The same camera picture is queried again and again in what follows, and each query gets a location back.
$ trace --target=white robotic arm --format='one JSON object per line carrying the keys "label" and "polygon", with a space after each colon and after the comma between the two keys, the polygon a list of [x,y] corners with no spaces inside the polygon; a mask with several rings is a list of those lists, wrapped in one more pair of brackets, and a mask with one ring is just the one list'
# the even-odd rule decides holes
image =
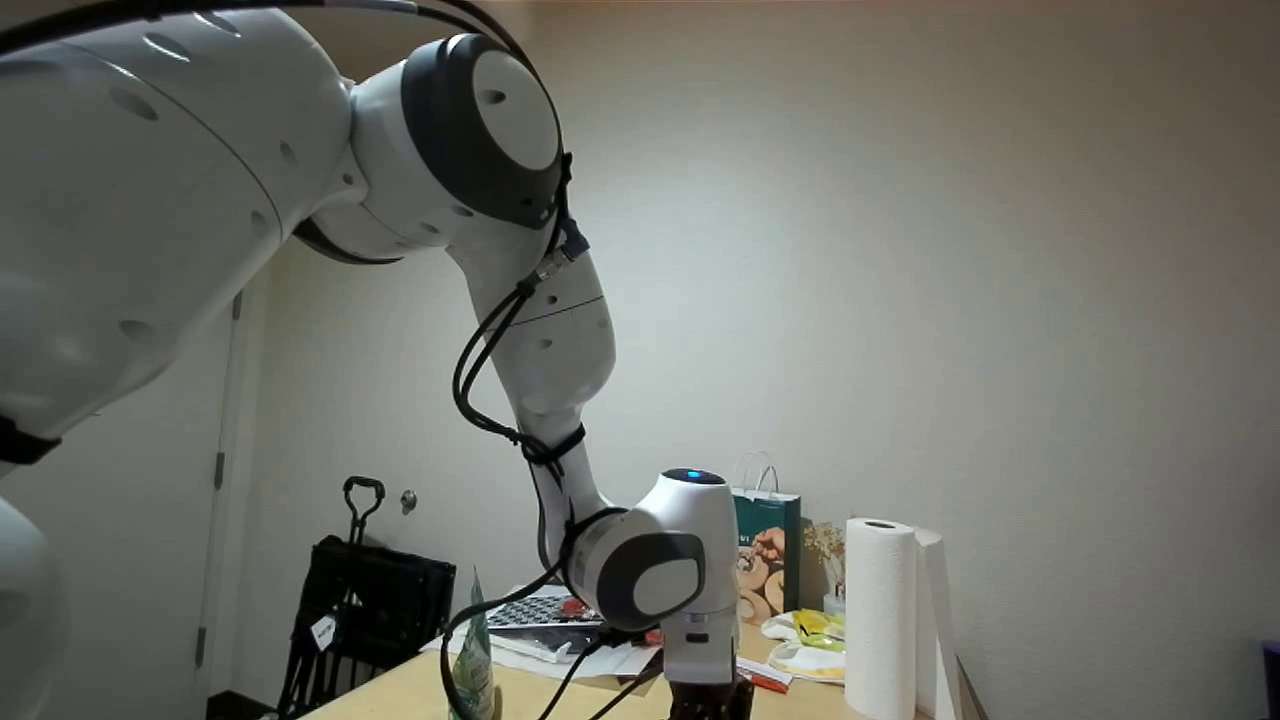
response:
{"label": "white robotic arm", "polygon": [[[165,371],[291,233],[356,263],[445,248],[484,315],[455,397],[532,461],[544,565],[619,627],[663,624],[675,697],[736,688],[729,489],[666,473],[610,510],[591,483],[581,403],[610,371],[610,326],[521,51],[447,35],[347,87],[282,12],[196,12],[0,56],[0,111],[0,473]],[[517,428],[463,402],[487,353]],[[42,550],[0,501],[5,532],[29,550],[0,554],[15,667],[47,583],[13,579]],[[0,715],[34,715],[32,684],[9,684]]]}

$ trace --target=table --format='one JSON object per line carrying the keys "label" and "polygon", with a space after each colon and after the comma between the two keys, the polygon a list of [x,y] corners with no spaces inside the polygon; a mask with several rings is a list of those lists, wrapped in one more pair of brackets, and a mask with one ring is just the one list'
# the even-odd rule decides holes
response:
{"label": "table", "polygon": [[[766,639],[758,627],[738,627],[738,655],[765,659]],[[490,667],[494,684],[502,688],[502,720],[535,720],[557,692],[557,680]],[[619,680],[577,680],[566,684],[557,715],[581,720],[609,704],[625,684]],[[666,720],[673,692],[663,680],[635,688],[625,704],[617,704],[610,720]],[[372,684],[322,704],[307,720],[447,720],[447,699],[440,688],[434,654],[414,655]],[[756,692],[753,720],[855,720],[843,704],[843,688],[837,684],[802,684],[791,680],[787,697]]]}

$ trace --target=black cable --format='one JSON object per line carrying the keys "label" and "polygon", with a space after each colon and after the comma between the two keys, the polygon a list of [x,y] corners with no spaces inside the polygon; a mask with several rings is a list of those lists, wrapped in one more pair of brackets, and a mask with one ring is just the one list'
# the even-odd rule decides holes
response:
{"label": "black cable", "polygon": [[131,19],[157,19],[157,16],[185,16],[185,12],[244,12],[244,7],[356,7],[356,12],[398,12],[398,16],[424,16],[424,19],[440,19],[476,35],[487,35],[494,44],[502,44],[521,65],[527,65],[527,73],[535,76],[527,51],[517,44],[517,35],[490,19],[484,7],[467,3],[467,0],[440,0],[445,7],[455,7],[463,16],[440,12],[440,7],[424,7],[424,3],[360,3],[360,0],[99,0],[99,3],[80,3],[80,7],[64,7],[15,30],[0,33],[0,56],[21,51],[21,50],[34,50],[34,44],[51,44],[64,35],[80,35],[80,33],[94,33],[94,30],[113,30],[113,25],[131,25]]}
{"label": "black cable", "polygon": [[585,667],[585,659],[602,647],[602,637],[591,637],[591,646],[566,666],[566,671],[557,684],[557,697],[549,699],[549,707],[538,713],[538,720],[549,720],[564,697],[564,688],[570,684],[570,675]]}
{"label": "black cable", "polygon": [[553,220],[553,238],[549,238],[549,248],[544,248],[544,259],[561,248],[561,233],[564,233],[564,220],[566,220],[566,181],[570,181],[570,155],[564,154],[561,155],[561,189],[557,189],[557,220]]}
{"label": "black cable", "polygon": [[512,443],[527,443],[532,435],[523,435],[523,431],[517,431],[517,428],[484,416],[484,411],[471,403],[471,384],[476,384],[479,370],[487,366],[490,349],[507,337],[512,320],[521,315],[521,307],[527,304],[532,291],[535,291],[535,283],[532,283],[532,282],[521,282],[521,283],[476,326],[476,334],[467,337],[467,345],[463,345],[463,353],[461,353],[461,361],[455,361],[455,370],[452,370],[452,403],[455,403],[455,411],[461,411],[467,424],[476,424],[476,428],[484,428],[484,431],[494,431],[494,435],[502,435],[502,439],[512,439]]}
{"label": "black cable", "polygon": [[619,688],[602,707],[596,707],[591,720],[609,715],[619,699],[627,699],[635,688],[650,684],[660,671],[641,671],[627,680],[627,688]]}

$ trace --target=white paper towel roll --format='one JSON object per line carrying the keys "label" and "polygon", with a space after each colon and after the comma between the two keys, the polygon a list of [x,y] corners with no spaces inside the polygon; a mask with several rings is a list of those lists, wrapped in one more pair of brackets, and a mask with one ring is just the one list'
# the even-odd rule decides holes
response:
{"label": "white paper towel roll", "polygon": [[843,699],[859,720],[917,720],[917,530],[843,524]]}
{"label": "white paper towel roll", "polygon": [[943,535],[917,530],[917,545],[918,545],[917,699],[931,720],[960,720],[960,666],[956,666]]}

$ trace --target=package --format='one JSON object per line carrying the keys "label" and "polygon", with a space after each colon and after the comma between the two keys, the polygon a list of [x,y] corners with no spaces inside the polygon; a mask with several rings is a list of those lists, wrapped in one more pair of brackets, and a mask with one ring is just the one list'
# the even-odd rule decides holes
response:
{"label": "package", "polygon": [[502,692],[490,684],[490,639],[484,611],[467,619],[467,639],[452,666],[455,697],[463,704],[452,707],[452,720],[500,720],[502,715]]}
{"label": "package", "polygon": [[736,604],[758,624],[801,604],[801,498],[779,491],[766,466],[758,491],[732,491],[736,505]]}
{"label": "package", "polygon": [[843,615],[843,524],[801,521],[801,607]]}

